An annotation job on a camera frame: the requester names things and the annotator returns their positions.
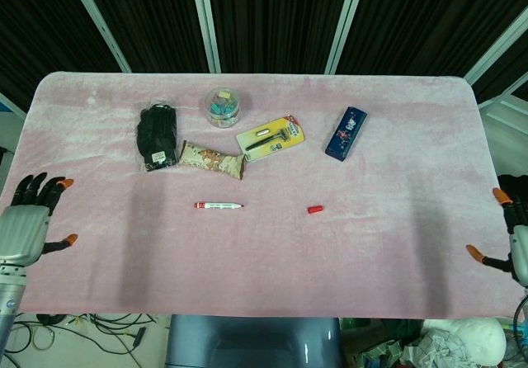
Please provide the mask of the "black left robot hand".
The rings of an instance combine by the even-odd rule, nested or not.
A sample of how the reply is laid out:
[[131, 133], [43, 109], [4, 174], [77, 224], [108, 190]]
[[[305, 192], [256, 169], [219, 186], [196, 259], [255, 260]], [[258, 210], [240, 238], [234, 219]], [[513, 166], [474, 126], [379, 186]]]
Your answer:
[[77, 242], [77, 234], [56, 242], [46, 240], [60, 197], [72, 184], [71, 178], [49, 179], [46, 172], [28, 175], [18, 183], [10, 205], [1, 213], [3, 266], [28, 267], [42, 255], [62, 251]]

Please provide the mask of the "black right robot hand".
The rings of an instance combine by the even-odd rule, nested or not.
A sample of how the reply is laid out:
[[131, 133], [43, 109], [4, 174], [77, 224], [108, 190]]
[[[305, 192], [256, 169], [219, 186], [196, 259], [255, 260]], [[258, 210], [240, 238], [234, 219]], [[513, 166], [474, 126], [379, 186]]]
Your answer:
[[509, 235], [510, 252], [506, 260], [482, 254], [475, 246], [468, 244], [466, 250], [477, 262], [511, 274], [520, 286], [527, 287], [527, 175], [498, 177], [499, 187], [493, 188], [493, 195], [503, 208]]

